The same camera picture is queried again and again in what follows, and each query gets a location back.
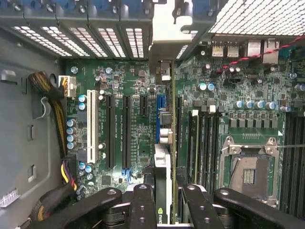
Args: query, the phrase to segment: ram slot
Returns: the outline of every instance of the ram slot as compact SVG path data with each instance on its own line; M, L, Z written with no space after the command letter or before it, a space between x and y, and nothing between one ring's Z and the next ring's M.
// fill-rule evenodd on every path
M87 90L87 163L92 157L92 91Z
M179 149L181 142L181 118L182 118L182 98L176 97L176 164L178 164Z
M210 193L213 193L216 189L216 172L217 172L217 160L218 160L218 134L219 134L219 114L215 113L210 117L211 130L210 130Z
M114 141L115 141L115 101L112 94L106 95L106 167L114 167Z
M131 122L132 102L130 96L123 96L123 169L131 167Z

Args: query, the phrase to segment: blue capacitor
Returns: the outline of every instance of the blue capacitor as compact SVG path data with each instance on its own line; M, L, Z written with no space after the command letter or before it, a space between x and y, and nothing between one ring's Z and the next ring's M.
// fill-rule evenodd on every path
M253 103L251 101L247 101L244 103L244 107L246 109L251 109L251 108L253 108Z
M255 102L254 106L255 106L256 109L263 109L264 108L264 102L263 101Z
M209 85L208 85L208 90L209 90L209 91L214 91L214 89L215 89L214 84L209 83Z
M79 97L78 97L78 101L80 101L80 103L84 103L86 101L86 96L84 94L81 94Z
M236 101L236 102L234 103L234 107L235 107L235 108L238 108L238 109L242 108L243 105L244 105L244 103L243 103L242 101Z
M83 162L80 162L80 164L78 165L78 168L79 168L80 170L84 170L84 169L86 168L86 164L83 163Z
M91 173L92 172L92 166L87 165L85 168L86 173Z
M266 109L274 110L275 109L275 102L267 102L266 103Z
M78 109L81 110L81 111L85 110L85 109L86 109L86 104L80 103L80 104L78 105Z

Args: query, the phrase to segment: motherboard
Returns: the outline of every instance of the motherboard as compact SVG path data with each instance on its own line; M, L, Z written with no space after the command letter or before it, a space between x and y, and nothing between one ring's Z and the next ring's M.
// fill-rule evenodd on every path
M176 166L186 181L277 207L285 117L303 106L302 66L279 59L219 71L235 59L201 53L176 63L174 98L147 62L67 60L66 74L76 80L67 97L67 147L79 162L78 199L143 183L175 102Z

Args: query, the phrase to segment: black pcie slot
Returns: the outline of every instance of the black pcie slot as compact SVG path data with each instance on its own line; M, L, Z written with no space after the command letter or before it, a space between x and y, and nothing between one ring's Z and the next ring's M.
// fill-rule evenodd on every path
M182 117L182 98L176 97L176 165L178 164L179 149L181 142L181 117Z
M131 167L132 101L123 96L123 168Z
M148 113L148 96L140 95L140 116L147 117Z
M107 144L106 144L106 167L114 167L114 141L115 141L115 101L112 94L106 95L106 126L107 126Z

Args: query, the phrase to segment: screw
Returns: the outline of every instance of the screw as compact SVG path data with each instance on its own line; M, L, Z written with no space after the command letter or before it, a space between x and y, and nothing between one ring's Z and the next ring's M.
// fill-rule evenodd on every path
M227 190L220 190L220 193L227 196L229 194L229 192Z
M71 67L71 72L76 74L78 72L78 68L76 66Z
M208 15L209 17L212 17L213 14L214 14L214 10L213 10L213 9L209 9L208 12L207 12L207 15Z
M194 190L194 189L195 189L195 186L194 186L194 185L189 185L187 188L188 188L189 190Z
M21 11L20 5L13 3L13 7L14 7L15 11Z
M107 192L108 195L114 195L115 193L116 193L116 191L113 190L113 189L110 189L110 190Z
M79 11L80 11L80 13L85 13L86 8L83 5L81 5Z
M51 6L50 4L46 4L46 9L47 9L47 11L50 12L50 13L53 13L53 12L54 12L53 6Z

